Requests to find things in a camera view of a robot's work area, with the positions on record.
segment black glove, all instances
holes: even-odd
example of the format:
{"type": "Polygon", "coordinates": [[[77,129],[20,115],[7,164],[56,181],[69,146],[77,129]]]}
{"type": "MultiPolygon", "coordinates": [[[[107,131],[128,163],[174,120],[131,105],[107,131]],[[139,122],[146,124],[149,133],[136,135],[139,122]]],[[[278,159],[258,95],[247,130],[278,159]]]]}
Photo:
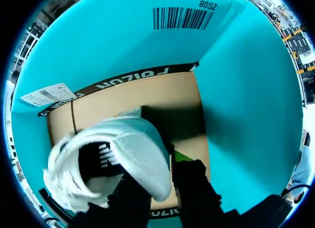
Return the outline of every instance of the black glove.
{"type": "Polygon", "coordinates": [[[202,161],[181,161],[173,163],[172,167],[183,227],[190,228],[196,224],[199,227],[222,227],[221,196],[216,194],[209,183],[202,161]]]}

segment black sleeve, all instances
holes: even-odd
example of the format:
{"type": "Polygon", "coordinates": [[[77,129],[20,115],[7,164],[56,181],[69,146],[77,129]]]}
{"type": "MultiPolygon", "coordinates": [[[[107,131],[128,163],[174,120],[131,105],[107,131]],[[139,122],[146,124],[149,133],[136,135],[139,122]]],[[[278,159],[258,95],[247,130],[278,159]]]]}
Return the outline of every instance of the black sleeve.
{"type": "Polygon", "coordinates": [[[150,219],[151,196],[131,176],[123,177],[112,195],[109,208],[89,203],[86,213],[76,214],[69,228],[146,228],[150,219]]]}

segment person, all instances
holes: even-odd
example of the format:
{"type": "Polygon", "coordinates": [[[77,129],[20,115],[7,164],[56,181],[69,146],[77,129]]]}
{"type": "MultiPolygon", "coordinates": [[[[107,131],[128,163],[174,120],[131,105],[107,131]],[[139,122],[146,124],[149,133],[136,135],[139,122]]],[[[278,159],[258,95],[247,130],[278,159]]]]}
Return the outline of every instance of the person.
{"type": "MultiPolygon", "coordinates": [[[[223,219],[221,196],[215,193],[205,172],[206,167],[200,160],[177,162],[173,166],[173,182],[184,228],[196,224],[198,227],[229,225],[228,219],[223,219]]],[[[126,171],[114,192],[108,196],[108,205],[108,208],[102,208],[89,203],[89,210],[77,213],[68,227],[147,227],[151,195],[126,171]]]]}
{"type": "MultiPolygon", "coordinates": [[[[300,156],[298,159],[297,166],[295,167],[290,183],[287,189],[294,188],[298,185],[304,185],[308,182],[311,175],[311,154],[310,148],[306,145],[300,148],[300,156]]],[[[303,187],[297,188],[291,191],[294,203],[299,203],[304,195],[303,187]]]]}

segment white label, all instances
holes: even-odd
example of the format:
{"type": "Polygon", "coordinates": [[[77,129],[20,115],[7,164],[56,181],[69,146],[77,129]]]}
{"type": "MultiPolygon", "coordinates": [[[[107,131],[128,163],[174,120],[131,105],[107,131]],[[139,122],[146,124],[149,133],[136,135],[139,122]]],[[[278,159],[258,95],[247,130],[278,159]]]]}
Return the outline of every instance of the white label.
{"type": "Polygon", "coordinates": [[[77,96],[64,83],[48,86],[20,97],[20,99],[35,106],[44,106],[56,101],[76,98],[77,96]]]}

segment barcode label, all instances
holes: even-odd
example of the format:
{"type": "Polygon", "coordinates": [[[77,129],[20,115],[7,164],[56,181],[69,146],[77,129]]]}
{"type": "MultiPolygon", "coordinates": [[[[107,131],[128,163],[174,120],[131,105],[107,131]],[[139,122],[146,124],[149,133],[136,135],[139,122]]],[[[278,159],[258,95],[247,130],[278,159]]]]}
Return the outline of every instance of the barcode label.
{"type": "Polygon", "coordinates": [[[153,8],[154,29],[206,29],[213,12],[207,10],[163,7],[153,8]]]}
{"type": "Polygon", "coordinates": [[[48,97],[49,99],[53,100],[53,101],[59,101],[59,98],[56,98],[54,96],[52,96],[49,92],[47,92],[46,90],[42,90],[39,91],[41,94],[43,94],[44,96],[48,97]]]}
{"type": "Polygon", "coordinates": [[[77,96],[64,84],[55,84],[20,97],[34,106],[44,106],[62,100],[74,100],[77,96]]]}

